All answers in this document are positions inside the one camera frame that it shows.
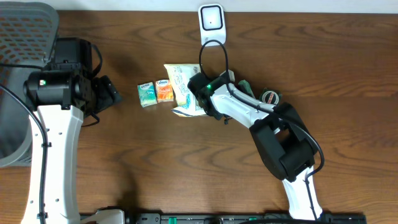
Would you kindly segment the teal tissue box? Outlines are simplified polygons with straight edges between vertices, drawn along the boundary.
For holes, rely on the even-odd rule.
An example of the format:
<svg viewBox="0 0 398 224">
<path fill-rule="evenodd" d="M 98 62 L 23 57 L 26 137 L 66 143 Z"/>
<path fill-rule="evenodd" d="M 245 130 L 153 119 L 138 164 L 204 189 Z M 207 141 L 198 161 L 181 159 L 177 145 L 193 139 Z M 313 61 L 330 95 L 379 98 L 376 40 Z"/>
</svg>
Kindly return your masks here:
<svg viewBox="0 0 398 224">
<path fill-rule="evenodd" d="M 143 108 L 157 104 L 155 87 L 152 82 L 137 86 L 140 104 Z"/>
</svg>

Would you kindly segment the cream snack bag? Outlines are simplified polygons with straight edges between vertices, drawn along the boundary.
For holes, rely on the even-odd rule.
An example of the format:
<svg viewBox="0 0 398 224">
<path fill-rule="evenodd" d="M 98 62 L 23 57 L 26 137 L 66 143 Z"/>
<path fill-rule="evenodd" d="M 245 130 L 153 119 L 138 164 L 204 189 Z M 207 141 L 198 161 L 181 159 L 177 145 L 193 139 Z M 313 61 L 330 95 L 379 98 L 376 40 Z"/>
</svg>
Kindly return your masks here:
<svg viewBox="0 0 398 224">
<path fill-rule="evenodd" d="M 177 101 L 177 107 L 172 112 L 180 117 L 206 116 L 204 109 L 198 105 L 196 97 L 188 89 L 191 77 L 200 71 L 199 64 L 164 64 L 164 67 Z"/>
</svg>

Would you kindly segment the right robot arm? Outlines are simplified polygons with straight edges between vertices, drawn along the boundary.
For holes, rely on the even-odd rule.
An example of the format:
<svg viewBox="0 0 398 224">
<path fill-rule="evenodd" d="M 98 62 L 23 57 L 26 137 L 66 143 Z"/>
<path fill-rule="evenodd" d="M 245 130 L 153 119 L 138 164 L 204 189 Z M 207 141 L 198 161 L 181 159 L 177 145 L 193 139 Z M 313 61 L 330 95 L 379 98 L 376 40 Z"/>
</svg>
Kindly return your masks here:
<svg viewBox="0 0 398 224">
<path fill-rule="evenodd" d="M 227 73 L 213 80 L 197 73 L 188 89 L 208 116 L 234 119 L 248 128 L 263 164 L 284 185 L 292 218 L 321 218 L 313 184 L 320 146 L 292 105 L 261 102 L 237 89 Z"/>
</svg>

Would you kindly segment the mint green wipes pack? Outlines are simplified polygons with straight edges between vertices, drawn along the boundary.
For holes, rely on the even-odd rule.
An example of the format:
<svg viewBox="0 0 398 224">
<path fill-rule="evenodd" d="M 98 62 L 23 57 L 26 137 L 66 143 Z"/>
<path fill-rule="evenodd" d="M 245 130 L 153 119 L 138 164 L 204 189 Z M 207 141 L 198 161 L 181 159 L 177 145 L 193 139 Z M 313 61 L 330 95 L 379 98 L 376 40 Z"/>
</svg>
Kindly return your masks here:
<svg viewBox="0 0 398 224">
<path fill-rule="evenodd" d="M 241 92 L 245 93 L 246 95 L 249 95 L 249 96 L 252 97 L 252 98 L 256 98 L 256 97 L 254 96 L 254 93 L 253 93 L 252 88 L 251 88 L 251 86 L 250 86 L 250 84 L 249 84 L 248 81 L 246 81 L 246 80 L 241 80 L 241 81 L 238 83 L 238 88 L 239 88 L 239 90 L 240 90 Z"/>
</svg>

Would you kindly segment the orange small packet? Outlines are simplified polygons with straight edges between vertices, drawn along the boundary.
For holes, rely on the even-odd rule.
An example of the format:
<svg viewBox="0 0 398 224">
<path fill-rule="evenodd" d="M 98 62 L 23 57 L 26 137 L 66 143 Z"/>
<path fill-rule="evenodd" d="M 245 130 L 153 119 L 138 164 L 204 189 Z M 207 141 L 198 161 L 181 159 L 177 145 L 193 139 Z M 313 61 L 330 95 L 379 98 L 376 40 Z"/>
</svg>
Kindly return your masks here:
<svg viewBox="0 0 398 224">
<path fill-rule="evenodd" d="M 169 102 L 174 100 L 174 92 L 170 80 L 158 80 L 155 82 L 157 102 Z"/>
</svg>

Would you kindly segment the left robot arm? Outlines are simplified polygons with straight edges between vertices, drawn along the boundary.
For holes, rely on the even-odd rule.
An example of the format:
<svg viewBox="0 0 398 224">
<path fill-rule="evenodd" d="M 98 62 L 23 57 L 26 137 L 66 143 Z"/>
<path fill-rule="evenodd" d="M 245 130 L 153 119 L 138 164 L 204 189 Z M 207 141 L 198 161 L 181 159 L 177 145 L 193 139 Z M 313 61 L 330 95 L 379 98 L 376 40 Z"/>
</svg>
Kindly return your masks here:
<svg viewBox="0 0 398 224">
<path fill-rule="evenodd" d="M 76 199 L 77 147 L 83 120 L 122 98 L 102 65 L 92 63 L 95 44 L 59 38 L 53 59 L 24 82 L 30 109 L 32 162 L 23 223 L 125 223 L 120 208 L 101 208 L 80 215 Z"/>
</svg>

